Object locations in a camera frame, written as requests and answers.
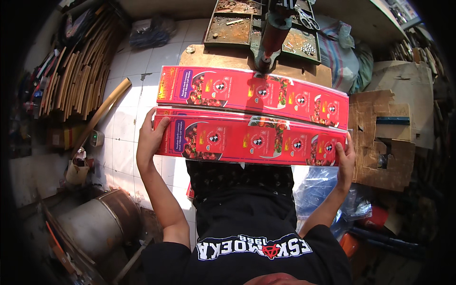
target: scissors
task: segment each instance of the scissors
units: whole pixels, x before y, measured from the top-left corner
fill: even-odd
[[[301,23],[306,27],[307,29],[311,30],[320,30],[320,26],[318,23],[309,15],[307,15],[300,7],[299,5],[295,5],[295,10],[298,12],[299,15],[299,20],[301,20]]]

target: white tile floor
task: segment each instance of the white tile floor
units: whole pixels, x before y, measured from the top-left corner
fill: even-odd
[[[201,44],[209,19],[179,21],[178,31],[164,47],[132,51],[126,38],[119,45],[111,64],[104,99],[128,77],[132,86],[117,100],[95,127],[105,134],[104,146],[94,154],[99,162],[96,173],[103,184],[127,190],[141,207],[152,209],[150,199],[136,166],[139,129],[146,113],[156,105],[156,94],[162,65],[177,65],[182,52],[191,44]],[[186,197],[190,182],[184,158],[156,155],[154,163],[182,207],[190,226],[192,248],[198,239],[195,208]],[[302,174],[300,168],[294,173]]]

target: black t-shirt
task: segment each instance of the black t-shirt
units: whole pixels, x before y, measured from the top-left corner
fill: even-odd
[[[243,284],[279,272],[314,284],[350,284],[347,256],[329,228],[317,225],[300,238],[278,200],[280,194],[263,193],[208,200],[210,207],[197,212],[200,238],[193,252],[171,242],[143,250],[148,284]],[[209,226],[198,227],[208,209]]]

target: cardboard tube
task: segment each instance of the cardboard tube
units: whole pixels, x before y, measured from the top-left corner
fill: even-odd
[[[74,145],[73,152],[71,153],[71,157],[73,158],[78,149],[83,145],[85,139],[90,134],[90,131],[93,130],[95,125],[100,121],[100,118],[104,115],[104,113],[108,110],[109,106],[117,100],[117,98],[130,87],[131,81],[128,78],[125,78],[114,91],[109,95],[109,97],[101,104],[100,108],[98,108],[95,115],[93,115],[92,119],[84,129],[84,132],[79,136],[78,141]]]

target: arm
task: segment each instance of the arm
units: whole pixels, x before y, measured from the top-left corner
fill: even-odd
[[[338,209],[345,200],[348,190],[350,190],[353,169],[355,167],[355,150],[350,133],[347,133],[347,143],[347,150],[345,152],[340,142],[336,144],[336,153],[339,157],[337,184],[323,203],[304,222],[304,225],[299,231],[299,236],[302,238],[316,225],[326,225],[329,228]]]
[[[153,130],[152,115],[155,110],[156,107],[147,113],[140,129],[136,164],[155,214],[163,227],[163,241],[183,244],[190,248],[190,229],[184,212],[154,165],[154,154],[157,152],[163,132],[170,122],[169,118],[164,118],[157,129]]]

